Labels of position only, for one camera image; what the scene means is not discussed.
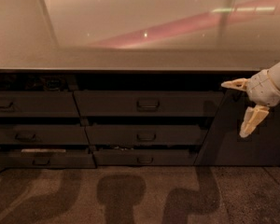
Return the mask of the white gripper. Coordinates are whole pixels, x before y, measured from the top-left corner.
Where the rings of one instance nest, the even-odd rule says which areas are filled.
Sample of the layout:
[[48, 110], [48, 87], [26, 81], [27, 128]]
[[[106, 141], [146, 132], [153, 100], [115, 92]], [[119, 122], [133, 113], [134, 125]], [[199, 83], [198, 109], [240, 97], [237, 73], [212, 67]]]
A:
[[269, 115], [270, 108], [280, 104], [280, 90], [269, 76], [269, 70], [261, 70], [248, 81], [246, 78], [224, 81], [221, 86], [226, 89], [246, 91], [249, 99], [256, 105], [249, 106], [240, 128], [240, 136], [248, 137]]

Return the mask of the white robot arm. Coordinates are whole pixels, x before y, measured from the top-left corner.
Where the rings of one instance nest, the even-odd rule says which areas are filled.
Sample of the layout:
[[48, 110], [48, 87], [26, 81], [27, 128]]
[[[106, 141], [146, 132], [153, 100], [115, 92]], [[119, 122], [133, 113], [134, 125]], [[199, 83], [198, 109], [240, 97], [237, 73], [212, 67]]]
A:
[[225, 81], [223, 88], [244, 91], [256, 105], [248, 107], [241, 124], [240, 136], [248, 137], [269, 115], [272, 107], [280, 104], [280, 62], [269, 69], [263, 69], [251, 78]]

